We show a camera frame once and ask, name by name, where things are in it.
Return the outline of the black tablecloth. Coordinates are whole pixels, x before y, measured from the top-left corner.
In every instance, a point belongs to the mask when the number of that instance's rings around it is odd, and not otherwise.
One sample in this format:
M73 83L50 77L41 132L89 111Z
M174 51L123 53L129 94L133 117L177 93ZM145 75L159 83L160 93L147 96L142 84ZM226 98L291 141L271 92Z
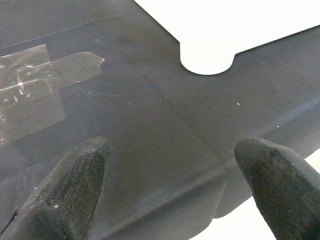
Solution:
M57 89L66 118L0 147L0 232L72 148L111 145L89 240L189 240L252 194L236 143L320 149L320 26L238 53L218 75L134 0L0 0L0 57L91 52L101 74Z

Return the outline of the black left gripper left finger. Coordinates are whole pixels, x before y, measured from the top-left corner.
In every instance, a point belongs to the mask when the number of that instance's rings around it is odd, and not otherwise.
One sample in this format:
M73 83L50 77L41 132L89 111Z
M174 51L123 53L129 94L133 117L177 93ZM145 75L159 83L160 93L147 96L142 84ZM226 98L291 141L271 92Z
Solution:
M0 240L88 240L112 147L96 136L68 151L0 233Z

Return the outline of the white plastic table top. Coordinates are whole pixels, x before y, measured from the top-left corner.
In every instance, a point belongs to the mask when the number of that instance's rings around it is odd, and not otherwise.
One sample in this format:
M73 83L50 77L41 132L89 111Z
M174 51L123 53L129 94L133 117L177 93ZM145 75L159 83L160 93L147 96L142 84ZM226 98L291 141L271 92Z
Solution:
M181 64L200 75L235 55L320 25L320 0L134 0L179 42Z

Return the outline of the clear adhesive tape strip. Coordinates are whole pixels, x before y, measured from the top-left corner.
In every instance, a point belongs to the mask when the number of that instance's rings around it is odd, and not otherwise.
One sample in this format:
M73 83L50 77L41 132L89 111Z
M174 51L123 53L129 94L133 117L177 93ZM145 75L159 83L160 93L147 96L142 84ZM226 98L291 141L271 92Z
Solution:
M100 75L104 61L92 52L77 52L52 61L47 80L54 89L62 89Z
M44 44L0 56L0 148L66 118Z

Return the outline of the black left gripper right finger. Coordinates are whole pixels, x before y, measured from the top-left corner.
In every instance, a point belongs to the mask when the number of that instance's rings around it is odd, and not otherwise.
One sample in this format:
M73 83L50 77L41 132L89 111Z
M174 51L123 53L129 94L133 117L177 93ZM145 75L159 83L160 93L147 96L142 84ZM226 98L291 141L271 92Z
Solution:
M294 150L244 138L235 160L276 240L320 240L320 173Z

